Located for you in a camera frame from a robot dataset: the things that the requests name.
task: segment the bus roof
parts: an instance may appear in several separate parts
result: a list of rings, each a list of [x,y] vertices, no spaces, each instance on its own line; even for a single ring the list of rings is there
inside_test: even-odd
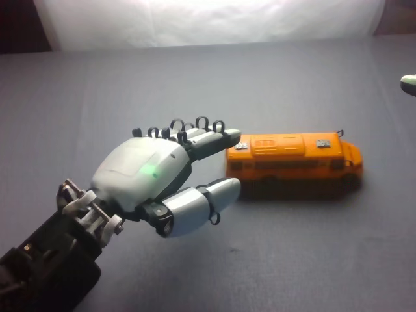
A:
[[[343,149],[337,133],[242,135],[227,151],[228,159],[341,159]]]

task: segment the toy bus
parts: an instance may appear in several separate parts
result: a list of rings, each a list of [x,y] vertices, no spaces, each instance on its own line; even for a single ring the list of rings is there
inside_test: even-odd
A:
[[[361,180],[363,158],[343,135],[242,135],[226,152],[226,175],[241,181],[341,179],[352,188]]]

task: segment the gray table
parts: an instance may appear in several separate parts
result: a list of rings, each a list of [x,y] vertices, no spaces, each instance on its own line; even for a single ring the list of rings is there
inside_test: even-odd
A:
[[[245,133],[335,131],[365,184],[332,202],[236,203],[165,240],[126,222],[77,311],[415,311],[416,36],[0,57],[0,253],[88,187],[131,129],[223,119]],[[224,154],[187,185],[222,177]]]

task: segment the school bus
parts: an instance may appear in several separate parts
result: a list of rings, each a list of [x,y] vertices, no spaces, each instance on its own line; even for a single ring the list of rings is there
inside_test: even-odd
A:
[[[242,181],[342,179],[357,183],[363,158],[357,147],[333,133],[242,135],[226,152],[228,177]]]

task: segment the white curtain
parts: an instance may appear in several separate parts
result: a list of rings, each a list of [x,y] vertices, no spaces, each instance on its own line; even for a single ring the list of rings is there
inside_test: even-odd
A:
[[[54,50],[366,36],[384,0],[34,0]]]

